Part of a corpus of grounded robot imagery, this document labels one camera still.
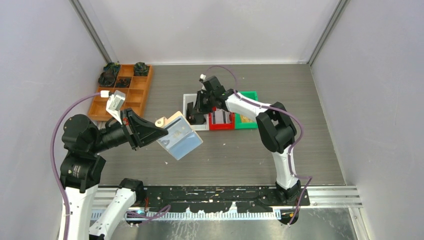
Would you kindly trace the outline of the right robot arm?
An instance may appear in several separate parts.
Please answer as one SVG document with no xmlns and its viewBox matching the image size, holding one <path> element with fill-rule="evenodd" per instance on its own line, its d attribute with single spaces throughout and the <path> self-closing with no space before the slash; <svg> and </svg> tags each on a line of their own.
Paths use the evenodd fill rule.
<svg viewBox="0 0 424 240">
<path fill-rule="evenodd" d="M 205 122 L 205 115 L 213 110 L 239 114 L 257 124 L 259 136 L 264 147 L 271 152 L 276 169 L 276 195 L 283 205 L 291 205 L 301 190 L 301 183 L 294 174 L 294 164 L 290 159 L 295 144 L 297 129 L 284 105 L 262 103 L 239 93 L 234 89 L 226 90 L 216 76 L 201 74 L 201 90 L 196 100 L 186 105 L 186 119 L 190 124 Z"/>
</svg>

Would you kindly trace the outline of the white cards in red bin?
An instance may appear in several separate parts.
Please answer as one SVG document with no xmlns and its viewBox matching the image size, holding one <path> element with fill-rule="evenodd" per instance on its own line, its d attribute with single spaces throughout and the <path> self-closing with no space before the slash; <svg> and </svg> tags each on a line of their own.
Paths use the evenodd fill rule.
<svg viewBox="0 0 424 240">
<path fill-rule="evenodd" d="M 230 124 L 232 122 L 231 114 L 221 109 L 214 111 L 211 115 L 211 119 L 213 125 Z"/>
</svg>

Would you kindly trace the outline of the gold card in green bin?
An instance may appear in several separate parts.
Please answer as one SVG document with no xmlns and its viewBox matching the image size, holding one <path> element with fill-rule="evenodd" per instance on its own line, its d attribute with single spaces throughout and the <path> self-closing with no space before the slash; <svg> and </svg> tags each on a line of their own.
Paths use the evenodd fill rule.
<svg viewBox="0 0 424 240">
<path fill-rule="evenodd" d="M 254 124 L 255 123 L 254 120 L 252 120 L 252 119 L 250 119 L 250 118 L 248 118 L 244 115 L 240 115 L 240 122 L 243 123 L 243 124 L 250 124 L 250 123 Z"/>
</svg>

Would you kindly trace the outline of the black item in white bin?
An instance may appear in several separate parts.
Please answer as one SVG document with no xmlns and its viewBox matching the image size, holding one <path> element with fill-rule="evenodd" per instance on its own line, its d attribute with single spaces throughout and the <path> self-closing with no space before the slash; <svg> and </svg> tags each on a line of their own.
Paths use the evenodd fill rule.
<svg viewBox="0 0 424 240">
<path fill-rule="evenodd" d="M 190 125 L 204 125 L 207 122 L 206 117 L 201 113 L 188 114 L 186 119 Z"/>
</svg>

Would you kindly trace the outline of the white plastic bin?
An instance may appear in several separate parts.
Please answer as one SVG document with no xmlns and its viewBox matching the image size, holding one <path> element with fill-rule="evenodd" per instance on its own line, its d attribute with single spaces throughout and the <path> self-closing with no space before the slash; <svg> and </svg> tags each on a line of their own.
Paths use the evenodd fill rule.
<svg viewBox="0 0 424 240">
<path fill-rule="evenodd" d="M 196 97 L 197 94 L 196 93 L 185 93 L 183 94 L 183 100 L 182 100 L 182 113 L 184 117 L 187 117 L 187 105 L 190 102 L 193 102 L 195 104 L 196 102 Z M 191 127 L 195 130 L 195 131 L 209 131 L 209 115 L 205 114 L 204 118 L 206 120 L 206 122 L 204 124 L 192 124 Z"/>
</svg>

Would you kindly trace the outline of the red plastic bin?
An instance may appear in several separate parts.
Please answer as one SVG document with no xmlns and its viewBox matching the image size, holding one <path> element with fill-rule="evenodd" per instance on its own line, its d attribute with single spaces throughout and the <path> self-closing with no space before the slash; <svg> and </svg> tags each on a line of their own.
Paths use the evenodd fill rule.
<svg viewBox="0 0 424 240">
<path fill-rule="evenodd" d="M 212 112 L 208 115 L 209 130 L 234 130 L 235 129 L 235 114 L 216 107 L 212 108 Z"/>
</svg>

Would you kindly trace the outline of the wooden compartment tray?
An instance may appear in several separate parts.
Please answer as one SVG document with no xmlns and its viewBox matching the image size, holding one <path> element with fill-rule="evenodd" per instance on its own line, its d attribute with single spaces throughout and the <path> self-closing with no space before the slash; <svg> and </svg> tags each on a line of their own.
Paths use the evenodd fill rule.
<svg viewBox="0 0 424 240">
<path fill-rule="evenodd" d="M 120 107 L 121 110 L 130 108 L 143 117 L 153 76 L 154 67 L 150 64 L 109 63 L 98 78 L 97 91 L 117 93 L 112 107 Z"/>
</svg>

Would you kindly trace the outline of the dark bundle middle centre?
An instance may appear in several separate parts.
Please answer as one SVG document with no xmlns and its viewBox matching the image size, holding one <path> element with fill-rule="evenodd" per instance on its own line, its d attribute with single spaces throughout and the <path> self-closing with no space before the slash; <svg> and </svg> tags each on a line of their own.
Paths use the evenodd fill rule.
<svg viewBox="0 0 424 240">
<path fill-rule="evenodd" d="M 124 78 L 118 78 L 115 82 L 115 88 L 129 88 L 131 85 L 131 78 L 130 77 L 124 77 Z"/>
</svg>

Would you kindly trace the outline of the dark bundle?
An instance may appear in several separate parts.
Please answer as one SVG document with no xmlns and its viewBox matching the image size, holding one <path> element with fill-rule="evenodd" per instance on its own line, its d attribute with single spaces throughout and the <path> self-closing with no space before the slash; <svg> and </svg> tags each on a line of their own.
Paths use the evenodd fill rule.
<svg viewBox="0 0 424 240">
<path fill-rule="evenodd" d="M 116 82 L 116 76 L 113 72 L 102 72 L 97 80 L 102 88 L 113 88 Z"/>
<path fill-rule="evenodd" d="M 131 85 L 131 78 L 130 77 L 124 77 L 124 78 L 118 78 L 115 82 L 115 88 L 129 88 Z"/>
<path fill-rule="evenodd" d="M 115 76 L 119 74 L 121 64 L 119 62 L 109 62 L 103 67 L 103 72 L 111 72 Z"/>
<path fill-rule="evenodd" d="M 136 77 L 147 77 L 149 75 L 150 66 L 144 62 L 137 62 L 133 66 L 133 75 Z"/>
</svg>

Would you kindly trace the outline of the dark bundle top right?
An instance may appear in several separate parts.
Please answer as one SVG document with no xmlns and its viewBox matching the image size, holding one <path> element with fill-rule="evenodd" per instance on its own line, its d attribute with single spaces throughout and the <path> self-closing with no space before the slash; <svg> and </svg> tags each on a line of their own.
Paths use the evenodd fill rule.
<svg viewBox="0 0 424 240">
<path fill-rule="evenodd" d="M 133 75 L 136 77 L 147 77 L 149 75 L 150 66 L 144 62 L 137 62 L 133 66 Z"/>
</svg>

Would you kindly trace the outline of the dark bundle middle left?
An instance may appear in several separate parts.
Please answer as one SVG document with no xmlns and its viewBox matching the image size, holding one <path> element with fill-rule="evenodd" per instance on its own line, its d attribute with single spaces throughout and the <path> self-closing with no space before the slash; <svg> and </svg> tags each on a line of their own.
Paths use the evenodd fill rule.
<svg viewBox="0 0 424 240">
<path fill-rule="evenodd" d="M 113 72 L 102 72 L 97 80 L 102 88 L 113 88 L 116 82 L 116 76 Z"/>
</svg>

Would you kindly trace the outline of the green plastic bin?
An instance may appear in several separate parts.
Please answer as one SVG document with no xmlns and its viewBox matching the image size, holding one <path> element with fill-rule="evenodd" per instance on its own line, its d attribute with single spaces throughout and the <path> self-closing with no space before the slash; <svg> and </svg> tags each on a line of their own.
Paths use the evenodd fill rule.
<svg viewBox="0 0 424 240">
<path fill-rule="evenodd" d="M 243 95 L 246 98 L 257 101 L 258 94 L 256 91 L 241 91 L 239 94 Z M 235 129 L 236 130 L 244 130 L 244 129 L 257 129 L 258 125 L 253 120 L 249 119 L 244 115 L 240 115 L 239 113 L 235 114 Z"/>
</svg>

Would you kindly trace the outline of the dark bundle top left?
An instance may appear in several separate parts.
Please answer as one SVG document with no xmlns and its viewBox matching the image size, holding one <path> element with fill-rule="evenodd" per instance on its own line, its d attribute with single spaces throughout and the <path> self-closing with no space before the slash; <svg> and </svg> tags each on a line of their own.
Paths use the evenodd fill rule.
<svg viewBox="0 0 424 240">
<path fill-rule="evenodd" d="M 115 76 L 119 74 L 121 64 L 119 62 L 109 62 L 103 67 L 103 72 L 111 72 Z"/>
</svg>

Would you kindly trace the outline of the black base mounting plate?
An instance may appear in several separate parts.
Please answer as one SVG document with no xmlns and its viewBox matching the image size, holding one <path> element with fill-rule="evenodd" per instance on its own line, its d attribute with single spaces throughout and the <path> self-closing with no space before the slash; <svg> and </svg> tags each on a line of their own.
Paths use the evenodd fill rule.
<svg viewBox="0 0 424 240">
<path fill-rule="evenodd" d="M 268 213 L 274 207 L 296 207 L 296 196 L 285 198 L 274 185 L 146 186 L 144 198 L 132 205 L 156 212 L 170 205 L 171 213 L 226 213 L 235 205 L 237 213 Z"/>
</svg>

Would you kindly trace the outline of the aluminium rail frame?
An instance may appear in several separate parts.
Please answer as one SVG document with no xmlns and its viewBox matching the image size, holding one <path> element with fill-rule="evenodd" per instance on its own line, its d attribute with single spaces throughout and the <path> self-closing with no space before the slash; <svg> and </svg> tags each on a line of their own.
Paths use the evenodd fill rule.
<svg viewBox="0 0 424 240">
<path fill-rule="evenodd" d="M 363 204 L 355 186 L 308 186 L 293 200 L 281 201 L 271 185 L 262 186 L 147 186 L 145 203 L 129 211 L 152 217 L 167 205 L 161 221 L 289 220 L 299 209 L 353 209 Z"/>
</svg>

